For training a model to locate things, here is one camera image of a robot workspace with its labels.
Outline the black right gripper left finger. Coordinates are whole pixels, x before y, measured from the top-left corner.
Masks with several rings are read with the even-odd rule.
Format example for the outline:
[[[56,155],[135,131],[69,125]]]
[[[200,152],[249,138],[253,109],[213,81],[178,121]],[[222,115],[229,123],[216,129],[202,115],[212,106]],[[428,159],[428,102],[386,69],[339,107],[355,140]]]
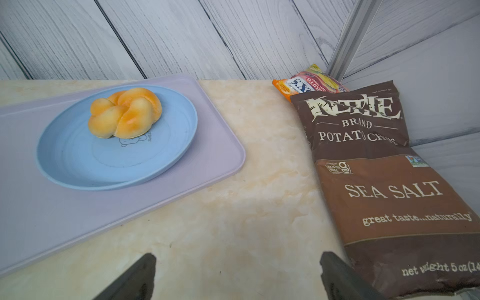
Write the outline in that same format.
[[[150,300],[155,288],[156,257],[144,254],[95,300]]]

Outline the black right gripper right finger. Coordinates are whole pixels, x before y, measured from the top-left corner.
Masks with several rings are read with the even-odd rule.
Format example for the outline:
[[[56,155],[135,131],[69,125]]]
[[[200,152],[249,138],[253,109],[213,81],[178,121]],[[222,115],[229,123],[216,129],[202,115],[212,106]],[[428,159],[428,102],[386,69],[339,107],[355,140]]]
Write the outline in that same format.
[[[329,300],[385,300],[334,252],[322,253],[322,283]]]

